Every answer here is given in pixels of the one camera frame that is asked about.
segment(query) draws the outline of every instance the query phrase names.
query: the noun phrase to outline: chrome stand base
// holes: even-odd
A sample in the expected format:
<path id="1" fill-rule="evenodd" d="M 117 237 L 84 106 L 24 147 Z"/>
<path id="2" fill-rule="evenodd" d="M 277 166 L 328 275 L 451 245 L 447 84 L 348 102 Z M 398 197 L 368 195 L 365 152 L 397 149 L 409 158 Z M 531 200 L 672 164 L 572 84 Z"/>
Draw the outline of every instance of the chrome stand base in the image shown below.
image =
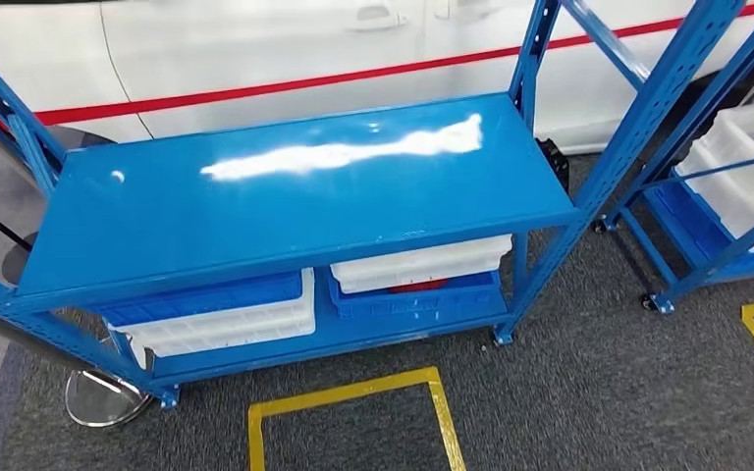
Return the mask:
<path id="1" fill-rule="evenodd" d="M 111 344 L 111 339 L 102 343 Z M 65 408 L 74 422 L 92 428 L 111 427 L 134 419 L 151 396 L 99 370 L 73 371 L 65 386 Z"/>

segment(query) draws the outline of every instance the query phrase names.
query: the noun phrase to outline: white plastic bin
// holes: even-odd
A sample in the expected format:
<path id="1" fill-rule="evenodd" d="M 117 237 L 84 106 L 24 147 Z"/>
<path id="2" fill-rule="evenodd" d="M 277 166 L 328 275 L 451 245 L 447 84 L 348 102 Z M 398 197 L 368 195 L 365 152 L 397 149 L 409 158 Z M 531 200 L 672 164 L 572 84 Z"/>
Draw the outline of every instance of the white plastic bin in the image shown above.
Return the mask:
<path id="1" fill-rule="evenodd" d="M 722 110 L 706 135 L 675 167 L 679 175 L 754 159 L 754 105 Z M 686 182 L 721 217 L 735 237 L 754 227 L 754 165 Z"/>
<path id="2" fill-rule="evenodd" d="M 131 336 L 141 367 L 146 347 L 157 356 L 172 356 L 306 336 L 316 330 L 313 269 L 302 270 L 301 279 L 302 294 L 296 299 L 108 328 Z"/>
<path id="3" fill-rule="evenodd" d="M 510 235 L 361 258 L 331 265 L 346 294 L 498 270 L 512 248 Z"/>

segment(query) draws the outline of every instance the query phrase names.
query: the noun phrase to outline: shelf foot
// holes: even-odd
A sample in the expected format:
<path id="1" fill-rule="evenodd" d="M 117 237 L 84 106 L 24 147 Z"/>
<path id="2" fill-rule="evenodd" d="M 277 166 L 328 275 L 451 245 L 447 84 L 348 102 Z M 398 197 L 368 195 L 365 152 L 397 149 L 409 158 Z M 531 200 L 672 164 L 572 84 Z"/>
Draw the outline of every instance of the shelf foot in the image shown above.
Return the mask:
<path id="1" fill-rule="evenodd" d="M 674 305 L 672 302 L 662 294 L 658 293 L 646 293 L 640 296 L 640 304 L 643 308 L 649 311 L 655 311 L 661 315 L 668 316 L 674 312 Z"/>
<path id="2" fill-rule="evenodd" d="M 181 388 L 178 385 L 173 385 L 172 390 L 166 392 L 160 397 L 161 409 L 172 409 L 178 405 L 178 400 L 181 398 Z"/>
<path id="3" fill-rule="evenodd" d="M 504 346 L 512 343 L 512 331 L 506 330 L 505 326 L 493 328 L 493 341 L 496 346 Z"/>

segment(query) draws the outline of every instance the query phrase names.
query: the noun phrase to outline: black wheel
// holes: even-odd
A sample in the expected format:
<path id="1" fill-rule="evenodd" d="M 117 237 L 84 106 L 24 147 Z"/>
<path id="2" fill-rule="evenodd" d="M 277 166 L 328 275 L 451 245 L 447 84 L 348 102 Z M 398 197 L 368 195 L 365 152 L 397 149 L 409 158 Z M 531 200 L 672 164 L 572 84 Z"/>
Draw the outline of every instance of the black wheel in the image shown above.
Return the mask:
<path id="1" fill-rule="evenodd" d="M 647 311 L 657 311 L 658 306 L 655 305 L 655 300 L 652 299 L 652 295 L 649 293 L 642 294 L 640 296 L 640 304 L 643 305 L 643 309 Z"/>
<path id="2" fill-rule="evenodd" d="M 606 227 L 606 221 L 603 219 L 598 219 L 591 223 L 591 231 L 596 234 L 606 233 L 608 230 L 609 228 Z"/>

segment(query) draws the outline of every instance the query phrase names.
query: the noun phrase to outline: blue plastic bin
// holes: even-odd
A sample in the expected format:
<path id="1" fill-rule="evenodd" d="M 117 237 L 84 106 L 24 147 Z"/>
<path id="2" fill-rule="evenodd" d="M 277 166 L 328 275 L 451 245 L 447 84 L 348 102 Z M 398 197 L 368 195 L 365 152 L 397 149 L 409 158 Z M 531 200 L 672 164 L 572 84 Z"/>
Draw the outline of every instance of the blue plastic bin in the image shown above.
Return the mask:
<path id="1" fill-rule="evenodd" d="M 328 274 L 331 299 L 344 319 L 385 315 L 420 315 L 439 311 L 472 312 L 493 309 L 505 312 L 502 282 L 498 272 L 452 278 L 441 288 L 412 292 L 389 292 L 386 289 L 345 294 L 340 283 Z"/>
<path id="2" fill-rule="evenodd" d="M 87 306 L 114 327 L 162 321 L 203 312 L 287 301 L 301 296 L 301 271 L 179 289 Z"/>
<path id="3" fill-rule="evenodd" d="M 677 238 L 675 245 L 693 267 L 716 256 L 735 240 L 718 214 L 685 182 L 657 186 L 654 194 L 679 222 L 680 228 L 665 229 L 673 238 Z M 681 231 L 691 240 L 674 237 Z M 715 278 L 718 281 L 731 281 L 750 277 L 754 277 L 754 252 L 740 255 L 723 267 Z"/>

